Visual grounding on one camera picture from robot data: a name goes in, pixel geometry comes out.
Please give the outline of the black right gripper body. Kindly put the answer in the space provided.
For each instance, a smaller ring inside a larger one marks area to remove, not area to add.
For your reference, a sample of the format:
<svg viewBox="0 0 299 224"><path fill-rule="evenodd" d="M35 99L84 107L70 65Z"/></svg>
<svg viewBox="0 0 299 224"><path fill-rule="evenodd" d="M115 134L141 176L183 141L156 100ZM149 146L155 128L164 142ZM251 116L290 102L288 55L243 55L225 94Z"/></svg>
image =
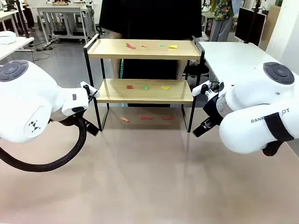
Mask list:
<svg viewBox="0 0 299 224"><path fill-rule="evenodd" d="M215 125L219 126L223 120L216 107L218 98L218 94L216 94L203 107L203 110L208 115L208 118L204 121L205 128L212 128Z"/></svg>

